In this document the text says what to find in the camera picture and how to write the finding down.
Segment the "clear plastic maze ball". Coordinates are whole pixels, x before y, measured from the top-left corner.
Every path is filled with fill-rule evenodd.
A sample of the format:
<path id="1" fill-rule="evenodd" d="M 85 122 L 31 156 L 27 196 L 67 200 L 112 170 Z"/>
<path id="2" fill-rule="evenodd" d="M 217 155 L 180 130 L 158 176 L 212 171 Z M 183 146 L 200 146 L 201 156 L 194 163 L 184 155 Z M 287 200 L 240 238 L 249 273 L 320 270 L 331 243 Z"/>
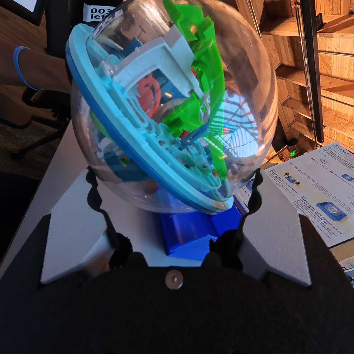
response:
<path id="1" fill-rule="evenodd" d="M 66 44 L 72 124 L 93 172 L 144 210 L 232 208 L 277 125 L 254 29 L 222 1 L 124 1 Z"/>

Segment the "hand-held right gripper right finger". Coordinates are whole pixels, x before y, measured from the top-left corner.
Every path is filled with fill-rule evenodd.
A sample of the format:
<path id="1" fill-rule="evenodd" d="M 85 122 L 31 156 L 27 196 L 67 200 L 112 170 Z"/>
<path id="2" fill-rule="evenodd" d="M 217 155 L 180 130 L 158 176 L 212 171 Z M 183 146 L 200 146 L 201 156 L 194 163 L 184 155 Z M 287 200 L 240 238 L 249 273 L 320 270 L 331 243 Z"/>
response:
<path id="1" fill-rule="evenodd" d="M 261 205 L 242 227 L 238 257 L 243 271 L 257 280 L 273 273 L 308 287 L 312 282 L 298 211 L 265 171 L 260 174 Z"/>

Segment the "black metal pole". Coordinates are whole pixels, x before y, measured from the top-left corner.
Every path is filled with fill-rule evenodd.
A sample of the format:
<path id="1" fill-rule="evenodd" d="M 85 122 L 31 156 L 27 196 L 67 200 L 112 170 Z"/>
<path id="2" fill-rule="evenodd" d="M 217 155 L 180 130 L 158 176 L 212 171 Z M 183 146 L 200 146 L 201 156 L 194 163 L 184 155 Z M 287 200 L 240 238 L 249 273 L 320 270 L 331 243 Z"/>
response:
<path id="1" fill-rule="evenodd" d="M 324 143 L 315 1 L 301 0 L 300 8 L 307 59 L 306 77 L 309 84 L 308 101 L 313 122 L 313 132 L 316 141 L 318 143 Z"/>

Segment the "person's left hand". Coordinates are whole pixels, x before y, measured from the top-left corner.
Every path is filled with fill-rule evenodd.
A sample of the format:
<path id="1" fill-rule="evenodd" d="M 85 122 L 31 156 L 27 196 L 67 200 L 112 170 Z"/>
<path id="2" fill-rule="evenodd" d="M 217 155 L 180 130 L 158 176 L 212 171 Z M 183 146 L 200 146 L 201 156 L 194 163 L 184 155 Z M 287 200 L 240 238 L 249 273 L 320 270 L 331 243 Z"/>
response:
<path id="1" fill-rule="evenodd" d="M 19 65 L 26 83 L 31 87 L 68 94 L 71 92 L 63 59 L 24 49 L 19 55 Z"/>

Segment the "wooden board with instruction sheet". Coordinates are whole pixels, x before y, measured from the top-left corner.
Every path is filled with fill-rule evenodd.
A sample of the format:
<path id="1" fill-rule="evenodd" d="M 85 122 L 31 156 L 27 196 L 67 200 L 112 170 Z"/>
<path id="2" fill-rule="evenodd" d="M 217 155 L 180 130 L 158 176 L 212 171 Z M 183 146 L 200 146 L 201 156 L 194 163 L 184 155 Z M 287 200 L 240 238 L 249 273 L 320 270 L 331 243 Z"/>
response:
<path id="1" fill-rule="evenodd" d="M 353 240 L 353 153 L 334 142 L 263 171 L 327 247 Z M 237 194 L 240 201 L 249 202 L 246 216 L 261 205 L 257 188 L 262 181 L 257 173 Z"/>

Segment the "large blue plastic bin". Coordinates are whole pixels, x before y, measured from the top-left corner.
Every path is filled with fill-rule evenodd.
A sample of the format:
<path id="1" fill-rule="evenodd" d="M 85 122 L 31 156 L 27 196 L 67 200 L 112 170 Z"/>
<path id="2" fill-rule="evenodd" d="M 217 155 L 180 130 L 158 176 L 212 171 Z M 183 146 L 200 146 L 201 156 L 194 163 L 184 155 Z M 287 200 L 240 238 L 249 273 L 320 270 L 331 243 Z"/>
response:
<path id="1" fill-rule="evenodd" d="M 237 229 L 241 213 L 236 206 L 216 215 L 192 212 L 188 214 L 160 214 L 166 255 L 203 261 L 209 252 L 210 240 L 229 230 Z"/>

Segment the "black office chair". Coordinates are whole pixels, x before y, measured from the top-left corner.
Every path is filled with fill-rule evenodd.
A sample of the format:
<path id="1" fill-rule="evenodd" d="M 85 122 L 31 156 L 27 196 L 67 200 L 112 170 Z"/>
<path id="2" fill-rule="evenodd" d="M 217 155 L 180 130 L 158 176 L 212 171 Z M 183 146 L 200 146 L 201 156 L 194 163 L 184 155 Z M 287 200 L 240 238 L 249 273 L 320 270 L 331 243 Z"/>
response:
<path id="1" fill-rule="evenodd" d="M 70 95 L 59 91 L 36 91 L 27 88 L 22 94 L 22 106 L 1 92 L 0 121 L 9 127 L 23 130 L 36 122 L 53 128 L 55 132 L 10 154 L 15 161 L 21 161 L 26 154 L 57 139 L 62 139 L 71 120 Z"/>

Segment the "blue wristband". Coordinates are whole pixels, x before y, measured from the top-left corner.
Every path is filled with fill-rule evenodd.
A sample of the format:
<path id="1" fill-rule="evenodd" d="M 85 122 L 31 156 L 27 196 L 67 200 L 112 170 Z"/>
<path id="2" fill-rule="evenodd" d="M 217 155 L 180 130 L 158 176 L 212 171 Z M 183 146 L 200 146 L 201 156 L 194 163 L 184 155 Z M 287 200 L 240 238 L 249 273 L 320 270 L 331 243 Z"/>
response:
<path id="1" fill-rule="evenodd" d="M 34 88 L 31 85 L 29 85 L 29 83 L 25 80 L 25 78 L 22 74 L 22 71 L 20 68 L 20 63 L 19 63 L 19 56 L 20 56 L 20 53 L 26 49 L 29 49 L 29 48 L 27 48 L 25 46 L 17 46 L 13 51 L 12 59 L 13 59 L 13 64 L 14 64 L 17 76 L 20 79 L 20 81 L 24 84 L 24 86 L 26 86 L 27 88 L 32 89 L 34 91 L 43 91 L 43 89 L 37 89 L 37 88 Z"/>

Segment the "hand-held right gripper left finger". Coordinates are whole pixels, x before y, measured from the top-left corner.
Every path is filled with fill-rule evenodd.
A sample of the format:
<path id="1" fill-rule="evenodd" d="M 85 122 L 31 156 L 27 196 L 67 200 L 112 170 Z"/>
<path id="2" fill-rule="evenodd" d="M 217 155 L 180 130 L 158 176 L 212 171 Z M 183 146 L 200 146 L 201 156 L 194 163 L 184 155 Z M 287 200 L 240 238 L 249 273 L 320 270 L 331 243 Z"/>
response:
<path id="1" fill-rule="evenodd" d="M 74 272 L 96 277 L 109 271 L 114 249 L 104 215 L 89 205 L 92 184 L 83 169 L 51 209 L 41 283 L 49 284 Z"/>

